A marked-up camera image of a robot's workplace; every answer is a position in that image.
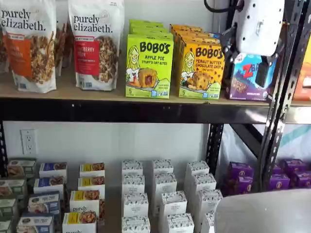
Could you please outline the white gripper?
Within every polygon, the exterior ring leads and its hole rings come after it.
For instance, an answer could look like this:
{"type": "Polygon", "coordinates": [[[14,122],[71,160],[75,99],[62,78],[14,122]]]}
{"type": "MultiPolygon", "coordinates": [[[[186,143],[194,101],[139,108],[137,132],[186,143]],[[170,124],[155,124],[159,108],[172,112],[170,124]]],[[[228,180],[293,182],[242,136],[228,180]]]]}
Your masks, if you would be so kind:
{"type": "Polygon", "coordinates": [[[240,0],[232,27],[220,34],[225,60],[240,53],[261,55],[256,84],[265,87],[269,70],[276,64],[276,51],[284,14],[284,0],[240,0]]]}

